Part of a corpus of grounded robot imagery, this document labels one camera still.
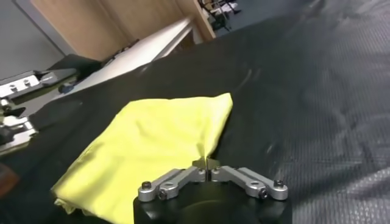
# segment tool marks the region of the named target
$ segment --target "hex bolt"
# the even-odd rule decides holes
[[[266,199],[268,198],[268,193],[267,193],[267,190],[265,188],[262,188],[259,193],[258,193],[258,196],[260,199]]]
[[[142,182],[141,187],[143,190],[148,190],[148,189],[152,188],[152,183],[150,181]]]

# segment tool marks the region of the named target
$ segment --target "cloth fold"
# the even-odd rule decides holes
[[[207,157],[232,105],[229,93],[129,103],[54,185],[55,204],[69,214],[78,208],[112,223],[133,223],[141,183]]]

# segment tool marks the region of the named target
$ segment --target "floor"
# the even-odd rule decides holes
[[[236,0],[238,3],[237,9],[241,9],[241,13],[230,15],[230,25],[232,31],[236,31],[243,27],[259,23],[273,16],[280,16],[286,13],[291,13],[298,10],[301,6],[310,3],[312,0]],[[217,37],[228,34],[225,29],[215,30]]]

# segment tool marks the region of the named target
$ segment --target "textured black surface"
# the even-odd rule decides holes
[[[124,105],[231,92],[215,158],[283,179],[294,223],[390,223],[389,21],[388,1],[316,1],[52,102],[82,105],[2,159],[23,180],[0,213],[70,222],[49,189]]]

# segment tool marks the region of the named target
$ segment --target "wooden panel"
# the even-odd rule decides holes
[[[97,0],[32,0],[32,3],[84,57],[102,60],[131,42]]]
[[[215,38],[213,28],[203,15],[197,0],[176,0],[176,2],[184,15],[192,15],[194,17],[196,27],[204,41],[210,41]]]
[[[145,38],[184,18],[175,0],[101,0],[120,28],[134,38]]]

